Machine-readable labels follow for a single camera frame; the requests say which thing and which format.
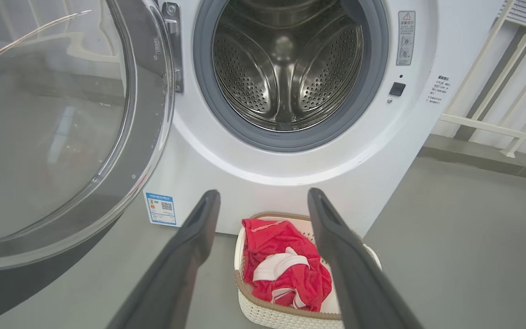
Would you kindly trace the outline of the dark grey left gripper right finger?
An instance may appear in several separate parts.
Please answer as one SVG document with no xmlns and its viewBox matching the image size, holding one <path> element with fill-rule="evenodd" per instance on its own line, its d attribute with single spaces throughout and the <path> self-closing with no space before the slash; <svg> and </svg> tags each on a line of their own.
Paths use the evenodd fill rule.
<svg viewBox="0 0 526 329">
<path fill-rule="evenodd" d="M 347 329 L 421 329 L 411 308 L 320 189 L 308 191 L 319 253 L 330 266 Z"/>
</svg>

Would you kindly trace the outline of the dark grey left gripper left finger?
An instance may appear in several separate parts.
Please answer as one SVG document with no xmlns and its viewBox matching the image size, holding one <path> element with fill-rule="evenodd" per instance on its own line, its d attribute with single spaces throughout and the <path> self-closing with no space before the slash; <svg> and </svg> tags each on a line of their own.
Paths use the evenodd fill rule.
<svg viewBox="0 0 526 329">
<path fill-rule="evenodd" d="M 209 258 L 221 207 L 206 191 L 119 308 L 110 329 L 183 329 L 199 267 Z"/>
</svg>

